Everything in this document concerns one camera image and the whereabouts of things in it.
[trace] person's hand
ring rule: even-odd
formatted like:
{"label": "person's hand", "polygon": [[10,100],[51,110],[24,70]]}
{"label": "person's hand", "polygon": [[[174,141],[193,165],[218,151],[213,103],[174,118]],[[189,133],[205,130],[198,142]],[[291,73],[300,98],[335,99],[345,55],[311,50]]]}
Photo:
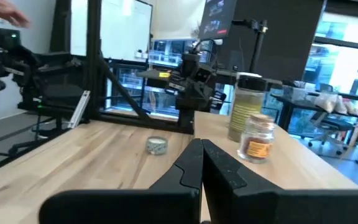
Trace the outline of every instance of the person's hand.
{"label": "person's hand", "polygon": [[7,0],[0,0],[0,18],[17,27],[28,27],[30,25],[30,21],[23,12]]}

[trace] monitor screen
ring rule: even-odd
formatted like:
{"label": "monitor screen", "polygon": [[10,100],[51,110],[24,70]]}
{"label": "monitor screen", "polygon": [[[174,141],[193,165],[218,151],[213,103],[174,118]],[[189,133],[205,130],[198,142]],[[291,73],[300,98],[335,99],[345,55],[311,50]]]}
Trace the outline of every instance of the monitor screen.
{"label": "monitor screen", "polygon": [[[102,0],[100,37],[104,58],[145,62],[152,6],[137,0]],[[70,53],[86,55],[88,0],[71,2]]]}
{"label": "monitor screen", "polygon": [[206,0],[198,38],[221,39],[228,35],[236,0]]}

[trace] jar label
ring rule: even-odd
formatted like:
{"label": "jar label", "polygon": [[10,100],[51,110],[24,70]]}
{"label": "jar label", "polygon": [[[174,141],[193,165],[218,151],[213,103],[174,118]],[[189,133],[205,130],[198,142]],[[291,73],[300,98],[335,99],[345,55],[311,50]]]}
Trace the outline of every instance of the jar label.
{"label": "jar label", "polygon": [[230,128],[235,131],[243,132],[246,127],[246,120],[250,115],[259,113],[262,105],[238,102],[233,106]]}
{"label": "jar label", "polygon": [[269,156],[271,147],[272,144],[251,141],[248,145],[247,154],[258,158],[266,158]]}

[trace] white wall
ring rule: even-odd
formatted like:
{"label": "white wall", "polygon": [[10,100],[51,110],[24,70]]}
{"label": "white wall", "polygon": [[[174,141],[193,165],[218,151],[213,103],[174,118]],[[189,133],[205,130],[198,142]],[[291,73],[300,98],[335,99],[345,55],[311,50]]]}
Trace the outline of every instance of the white wall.
{"label": "white wall", "polygon": [[[30,19],[31,26],[21,31],[22,45],[35,53],[49,51],[52,34],[53,15],[56,0],[11,0]],[[18,29],[0,19],[0,28]],[[23,111],[17,109],[22,97],[19,87],[12,82],[12,77],[3,78],[6,89],[0,91],[0,119],[13,116]]]}
{"label": "white wall", "polygon": [[149,0],[154,4],[152,33],[155,40],[190,39],[203,16],[205,0]]}

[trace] orange label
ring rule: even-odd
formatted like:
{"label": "orange label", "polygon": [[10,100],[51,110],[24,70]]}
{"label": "orange label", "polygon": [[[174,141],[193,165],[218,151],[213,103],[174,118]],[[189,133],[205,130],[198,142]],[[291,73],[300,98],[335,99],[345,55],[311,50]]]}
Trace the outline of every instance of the orange label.
{"label": "orange label", "polygon": [[247,154],[258,158],[266,158],[269,156],[271,147],[271,144],[251,141],[248,146]]}

